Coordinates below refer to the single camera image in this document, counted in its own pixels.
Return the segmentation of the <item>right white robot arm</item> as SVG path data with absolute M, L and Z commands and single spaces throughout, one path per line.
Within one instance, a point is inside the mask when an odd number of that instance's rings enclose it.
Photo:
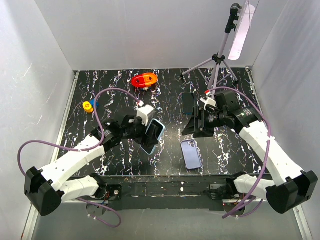
M 281 148 L 272 136 L 270 124 L 253 104 L 241 107 L 237 98 L 240 91 L 230 87 L 217 87 L 218 92 L 210 96 L 210 91 L 195 104 L 191 118 L 182 135 L 194 138 L 210 138 L 215 129 L 228 127 L 234 130 L 262 160 L 261 172 L 257 177 L 239 172 L 226 179 L 226 194 L 237 199 L 244 198 L 223 217 L 235 215 L 249 202 L 249 197 L 266 200 L 279 214 L 307 202 L 317 185 L 318 177 L 312 171 L 304 171 Z

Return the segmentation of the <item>phone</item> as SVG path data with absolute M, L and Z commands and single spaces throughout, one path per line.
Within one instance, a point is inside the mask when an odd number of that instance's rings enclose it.
M 182 93 L 182 113 L 186 115 L 191 115 L 194 110 L 195 97 L 192 92 Z
M 157 119 L 152 119 L 147 126 L 140 147 L 148 155 L 152 155 L 165 131 L 165 126 Z

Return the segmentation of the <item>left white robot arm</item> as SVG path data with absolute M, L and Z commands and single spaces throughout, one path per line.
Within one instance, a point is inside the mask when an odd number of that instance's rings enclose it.
M 26 171 L 24 194 L 41 216 L 53 213 L 61 203 L 89 196 L 101 200 L 106 196 L 107 183 L 96 173 L 70 178 L 94 159 L 101 157 L 123 140 L 133 140 L 151 155 L 162 137 L 165 126 L 156 119 L 143 124 L 141 117 L 127 115 L 122 123 L 114 120 L 94 129 L 76 148 L 40 169 Z

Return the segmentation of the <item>lilac phone case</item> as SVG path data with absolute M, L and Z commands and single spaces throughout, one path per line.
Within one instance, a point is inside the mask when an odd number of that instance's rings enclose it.
M 195 170 L 202 167 L 202 161 L 194 139 L 183 140 L 180 143 L 185 167 L 187 170 Z

